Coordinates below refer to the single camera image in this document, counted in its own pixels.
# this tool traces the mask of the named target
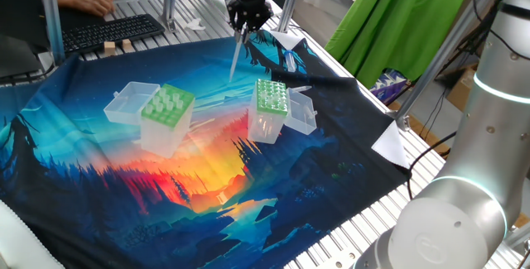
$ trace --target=pine tree silhouette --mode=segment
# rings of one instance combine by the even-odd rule
[[[112,238],[108,235],[113,231],[113,228],[108,224],[111,217],[104,206],[104,199],[102,199],[108,197],[108,195],[101,193],[104,187],[94,187],[84,172],[81,172],[80,175],[79,183],[83,188],[84,197],[87,200],[87,209],[92,217],[90,229],[94,231],[95,236],[100,240],[112,242]]]
[[[204,183],[204,181],[199,177],[199,175],[197,175],[197,172],[193,171],[195,173],[195,176],[197,176],[197,179],[199,179],[200,183],[202,183],[202,185],[205,187],[205,190],[206,192],[208,192],[208,189],[206,188],[206,184]]]
[[[174,177],[171,177],[171,181],[173,181],[173,184],[179,190],[179,196],[191,207],[190,195],[188,195],[188,191],[184,188],[184,185],[175,180]]]

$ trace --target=computer monitor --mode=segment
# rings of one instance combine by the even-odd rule
[[[63,30],[105,22],[69,8],[59,15]],[[42,0],[0,0],[0,43],[0,78],[38,70],[35,54],[50,50]]]
[[[0,0],[0,34],[48,48],[41,0]]]

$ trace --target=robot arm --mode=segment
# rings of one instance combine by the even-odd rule
[[[450,158],[355,269],[483,268],[519,216],[530,168],[530,0],[504,0],[492,30]]]
[[[241,36],[243,43],[247,42],[248,33],[259,30],[272,17],[271,6],[266,0],[229,0],[227,9],[237,42]]]

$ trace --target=wooden block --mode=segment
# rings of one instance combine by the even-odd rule
[[[122,47],[123,47],[123,50],[126,52],[134,51],[133,44],[131,43],[130,40],[123,40]]]
[[[116,55],[116,44],[113,41],[105,41],[105,57]]]
[[[513,225],[518,228],[522,228],[527,223],[530,223],[530,218],[526,214],[521,213]]]

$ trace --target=test tube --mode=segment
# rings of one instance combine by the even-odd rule
[[[288,72],[296,72],[296,62],[293,54],[292,50],[286,50],[284,54]]]
[[[149,115],[152,113],[152,105],[151,104],[148,104],[146,106],[146,113],[149,114]]]

